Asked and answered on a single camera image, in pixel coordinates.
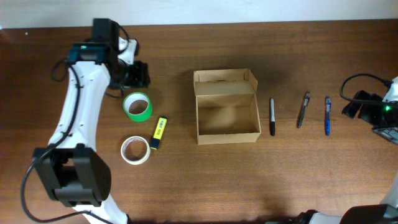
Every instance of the brown tabletop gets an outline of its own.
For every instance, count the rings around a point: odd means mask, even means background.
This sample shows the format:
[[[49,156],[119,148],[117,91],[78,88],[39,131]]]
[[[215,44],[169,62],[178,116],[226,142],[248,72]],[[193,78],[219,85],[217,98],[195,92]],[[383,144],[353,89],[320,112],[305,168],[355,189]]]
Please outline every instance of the brown tabletop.
[[[151,98],[154,112],[135,123],[123,100],[103,99],[96,145],[111,168],[119,208],[133,220],[203,222],[296,216],[308,209],[342,215],[379,203],[398,170],[398,147],[365,121],[342,115],[348,102],[339,89],[355,73],[398,76],[397,27],[398,20],[127,26],[141,45],[136,60],[149,65],[152,83],[139,91]],[[90,32],[0,30],[0,223],[32,223],[21,209],[22,176],[34,148],[46,146],[53,134],[68,85],[52,81],[49,72]],[[256,143],[197,146],[193,71],[226,68],[250,68],[258,79],[262,134]],[[345,93],[358,90],[386,93],[370,78],[352,80]],[[297,129],[306,91],[311,100]],[[331,136],[324,132],[327,95]],[[269,98],[275,100],[275,137]],[[129,165],[120,155],[122,142],[150,138],[160,115],[169,121],[159,150],[143,165]],[[40,218],[73,211],[49,200],[35,172],[26,194]]]

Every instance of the white wall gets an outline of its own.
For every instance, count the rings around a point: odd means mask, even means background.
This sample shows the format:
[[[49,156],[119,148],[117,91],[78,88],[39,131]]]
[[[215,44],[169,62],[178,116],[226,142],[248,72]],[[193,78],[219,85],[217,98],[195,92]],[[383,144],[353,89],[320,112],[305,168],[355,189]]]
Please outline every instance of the white wall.
[[[398,0],[0,0],[0,26],[90,26],[398,18]]]

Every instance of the green tape roll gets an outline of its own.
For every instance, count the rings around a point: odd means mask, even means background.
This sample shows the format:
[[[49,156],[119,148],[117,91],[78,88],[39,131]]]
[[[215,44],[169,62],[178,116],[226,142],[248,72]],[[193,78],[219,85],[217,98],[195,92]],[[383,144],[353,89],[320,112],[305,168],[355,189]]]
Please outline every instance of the green tape roll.
[[[139,114],[130,113],[129,112],[130,106],[134,102],[139,101],[139,100],[146,101],[148,103],[147,108],[142,113],[139,113]],[[129,116],[130,119],[132,119],[133,121],[137,121],[137,122],[147,120],[152,114],[152,105],[150,103],[149,97],[140,92],[130,93],[127,97],[125,97],[125,99],[123,101],[123,109],[124,109],[124,112],[126,112],[126,114]]]

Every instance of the open box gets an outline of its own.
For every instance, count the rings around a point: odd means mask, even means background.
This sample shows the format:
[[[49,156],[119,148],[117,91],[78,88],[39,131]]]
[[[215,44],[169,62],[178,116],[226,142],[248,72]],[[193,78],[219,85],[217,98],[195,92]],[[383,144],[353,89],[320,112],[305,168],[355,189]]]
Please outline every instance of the open box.
[[[257,141],[257,80],[249,69],[195,71],[193,80],[199,145]]]

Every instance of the yellow label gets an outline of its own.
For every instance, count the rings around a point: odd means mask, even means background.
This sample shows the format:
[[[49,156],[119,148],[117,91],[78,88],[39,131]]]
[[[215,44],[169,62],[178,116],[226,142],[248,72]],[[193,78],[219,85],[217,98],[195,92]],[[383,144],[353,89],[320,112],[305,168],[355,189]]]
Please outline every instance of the yellow label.
[[[157,122],[154,138],[156,139],[161,139],[163,135],[164,128],[166,127],[167,119],[165,118],[159,118],[159,121]]]

